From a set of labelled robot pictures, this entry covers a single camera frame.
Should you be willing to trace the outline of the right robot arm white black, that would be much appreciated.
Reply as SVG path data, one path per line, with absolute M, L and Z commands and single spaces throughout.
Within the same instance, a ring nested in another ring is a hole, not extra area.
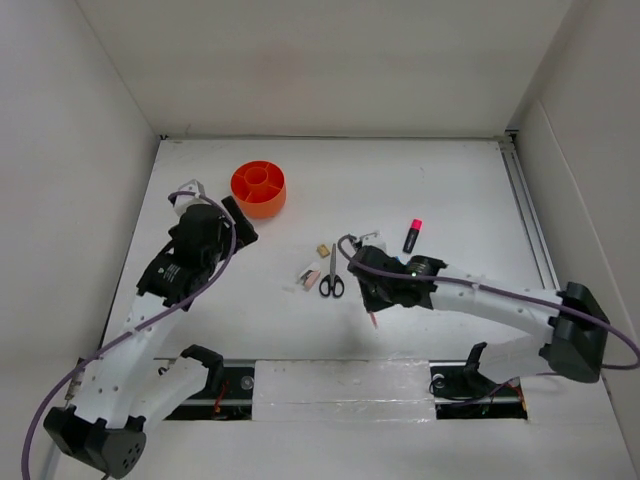
M 591 291 L 570 282 L 565 289 L 506 292 L 442 260 L 416 255 L 402 263 L 366 245 L 348 264 L 370 313 L 400 305 L 457 312 L 521 331 L 503 343 L 472 346 L 463 366 L 440 379 L 439 397 L 477 399 L 524 376 L 554 373 L 591 384 L 598 381 L 609 320 Z

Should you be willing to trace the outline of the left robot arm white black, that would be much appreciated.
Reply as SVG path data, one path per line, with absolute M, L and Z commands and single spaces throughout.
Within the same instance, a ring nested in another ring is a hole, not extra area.
M 136 466 L 148 433 L 194 394 L 224 392 L 223 357 L 200 345 L 184 349 L 164 372 L 156 357 L 195 299 L 213 286 L 232 256 L 258 239 L 233 197 L 200 194 L 169 231 L 170 240 L 136 285 L 121 332 L 78 365 L 84 379 L 43 426 L 65 455 L 122 479 Z

